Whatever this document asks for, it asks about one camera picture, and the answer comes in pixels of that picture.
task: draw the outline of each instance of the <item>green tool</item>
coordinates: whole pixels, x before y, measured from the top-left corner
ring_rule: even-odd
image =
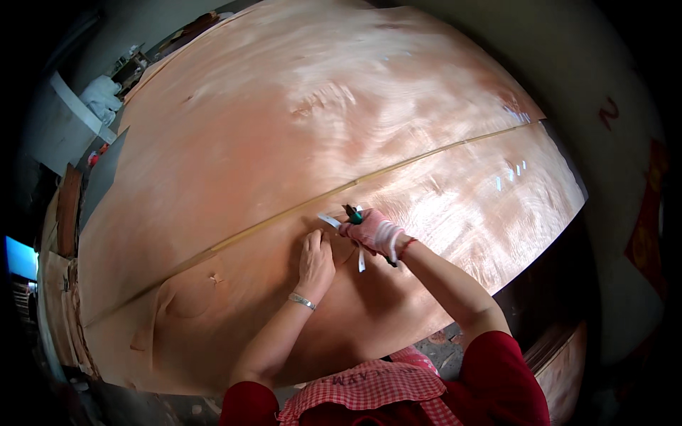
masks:
[[[342,207],[348,215],[348,222],[352,223],[353,225],[360,225],[362,223],[362,216],[355,207],[352,207],[350,204],[344,204]],[[391,259],[388,256],[384,256],[384,259],[386,259],[386,262],[388,262],[393,268],[398,267],[398,265],[391,262]]]

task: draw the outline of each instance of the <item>pink glove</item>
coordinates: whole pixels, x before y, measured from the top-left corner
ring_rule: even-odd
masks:
[[[398,261],[396,255],[396,239],[405,230],[388,220],[379,210],[367,209],[359,212],[362,216],[360,225],[341,224],[339,233],[362,244],[373,254],[388,256],[392,262]]]

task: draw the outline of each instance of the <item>silver bracelet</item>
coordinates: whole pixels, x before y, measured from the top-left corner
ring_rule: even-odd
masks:
[[[315,304],[314,304],[313,302],[307,300],[305,297],[299,296],[299,295],[296,294],[296,293],[291,293],[291,294],[289,295],[289,300],[290,300],[290,301],[294,301],[294,302],[296,302],[296,303],[301,303],[302,305],[305,305],[305,306],[309,307],[309,308],[312,309],[313,311],[314,311],[315,308],[316,308],[316,306],[315,306]]]

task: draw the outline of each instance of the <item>woman's right hand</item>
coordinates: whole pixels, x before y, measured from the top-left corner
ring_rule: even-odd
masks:
[[[362,216],[360,225],[351,223],[341,224],[339,233],[342,237],[348,237],[362,244],[372,254],[388,256],[396,262],[396,241],[404,236],[405,230],[388,220],[377,209],[367,209],[359,212]]]
[[[303,240],[303,251],[299,264],[299,283],[294,289],[294,293],[317,305],[329,290],[335,273],[336,268],[334,268],[334,261],[331,256],[329,234],[321,229],[316,229]]]

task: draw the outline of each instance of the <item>checkered apron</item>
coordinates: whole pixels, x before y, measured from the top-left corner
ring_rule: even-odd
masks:
[[[325,402],[372,410],[407,400],[419,403],[436,426],[461,425],[441,400],[446,388],[427,357],[409,346],[391,354],[391,360],[368,361],[309,383],[286,401],[277,419],[281,426],[298,426],[303,412]]]

